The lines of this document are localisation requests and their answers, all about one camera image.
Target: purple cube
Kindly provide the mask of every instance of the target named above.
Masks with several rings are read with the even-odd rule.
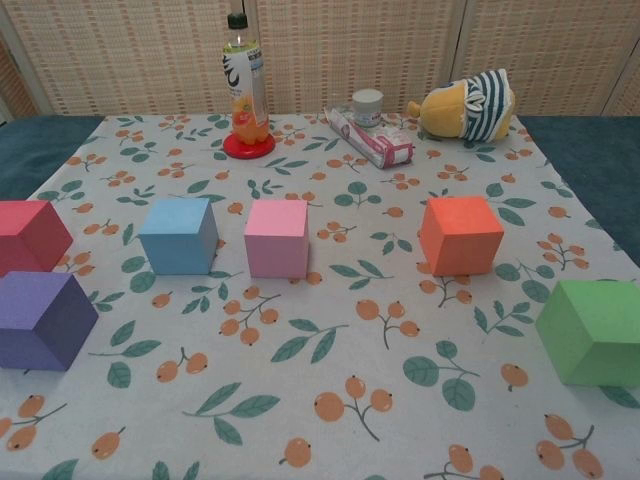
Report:
[[[0,280],[0,367],[68,370],[98,314],[70,273]]]

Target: plastic bottle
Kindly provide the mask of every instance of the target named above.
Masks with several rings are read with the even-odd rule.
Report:
[[[246,145],[254,145],[269,136],[262,51],[258,42],[249,38],[244,13],[229,14],[227,23],[230,38],[223,48],[222,63],[233,99],[233,135]]]

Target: green cube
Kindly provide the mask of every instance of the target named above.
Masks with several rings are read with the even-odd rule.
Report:
[[[562,383],[640,386],[640,289],[563,280],[536,321]]]

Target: blue cube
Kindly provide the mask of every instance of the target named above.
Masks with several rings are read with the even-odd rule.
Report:
[[[156,200],[138,233],[158,275],[206,275],[218,244],[213,209],[206,198]]]

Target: red cube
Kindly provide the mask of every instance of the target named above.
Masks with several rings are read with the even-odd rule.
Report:
[[[49,202],[0,202],[0,277],[50,272],[73,239]]]
[[[438,276],[491,271],[504,229],[483,197],[431,198],[420,245]]]

